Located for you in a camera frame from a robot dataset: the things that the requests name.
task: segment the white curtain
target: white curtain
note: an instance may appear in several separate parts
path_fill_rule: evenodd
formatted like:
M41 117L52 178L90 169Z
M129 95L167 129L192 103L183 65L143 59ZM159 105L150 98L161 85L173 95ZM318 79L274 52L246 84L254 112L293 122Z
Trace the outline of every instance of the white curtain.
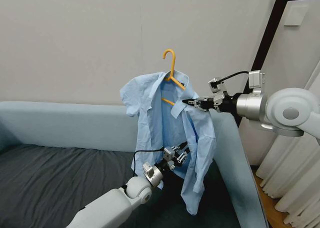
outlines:
M319 71L320 62L305 88L320 97ZM281 198L275 209L289 213L285 224L320 228L320 145L314 137L279 135L256 175L268 196Z

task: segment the button-up shirt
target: button-up shirt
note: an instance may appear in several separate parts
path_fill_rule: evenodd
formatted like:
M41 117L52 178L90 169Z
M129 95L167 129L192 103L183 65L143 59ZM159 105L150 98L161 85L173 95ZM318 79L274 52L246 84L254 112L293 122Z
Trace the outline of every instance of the button-up shirt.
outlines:
M189 77L177 70L174 72L174 78L184 84L185 90L182 90L174 82L164 81L166 76L168 73L158 72L135 77L120 90L120 95L127 115L138 116L136 150L158 150L187 141L188 158L173 172L184 179L181 196L187 211L196 215L205 190L204 176L216 149L214 126L209 112L182 102L198 97ZM172 106L162 98L175 104ZM161 158L161 152L138 152L135 156L137 175L143 176L145 162L155 164Z

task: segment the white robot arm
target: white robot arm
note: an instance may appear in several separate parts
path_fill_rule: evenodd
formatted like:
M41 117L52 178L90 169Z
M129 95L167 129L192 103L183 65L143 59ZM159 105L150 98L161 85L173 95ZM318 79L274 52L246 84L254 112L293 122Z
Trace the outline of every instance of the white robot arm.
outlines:
M67 228L117 228L124 223L135 208L150 199L152 189L160 184L166 172L182 166L190 152L187 142L161 150L163 159L159 163L143 164L145 177L134 176L119 189L95 199L78 211Z
M250 123L262 130L279 135L300 137L304 132L320 139L320 100L310 91L301 88L286 88L269 98L264 93L265 78L260 70L248 72L249 94L236 93L229 96L224 80L214 78L209 81L212 96L186 99L184 103L207 111L215 109L246 117Z

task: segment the hanger hook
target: hanger hook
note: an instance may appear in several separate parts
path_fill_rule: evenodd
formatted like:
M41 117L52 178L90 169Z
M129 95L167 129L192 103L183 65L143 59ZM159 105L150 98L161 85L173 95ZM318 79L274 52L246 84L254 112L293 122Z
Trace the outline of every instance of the hanger hook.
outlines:
M176 63L176 54L174 52L173 49L166 49L164 52L163 52L163 56L162 58L165 59L166 58L166 55L167 53L171 53L172 54L172 62L171 62L171 70L170 70L170 75L169 75L169 78L167 78L168 80L170 80L173 76L174 76L174 72L175 72L175 63Z

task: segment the orange hanger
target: orange hanger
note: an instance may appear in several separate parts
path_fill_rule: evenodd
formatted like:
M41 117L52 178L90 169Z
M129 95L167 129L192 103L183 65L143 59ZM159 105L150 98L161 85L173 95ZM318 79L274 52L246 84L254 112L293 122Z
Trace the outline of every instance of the orange hanger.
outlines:
M175 63L176 63L176 54L172 49L166 49L163 53L162 58L165 59L167 53L170 52L172 54L172 62L171 62L171 70L170 70L170 75L168 78L165 78L165 81L173 81L174 83L176 83L182 90L185 90L186 88L179 82L176 80L176 78L174 78L174 73L175 73ZM169 103L170 105L174 106L175 103L173 103L170 100L167 100L165 98L161 98L161 100L163 100L164 102Z

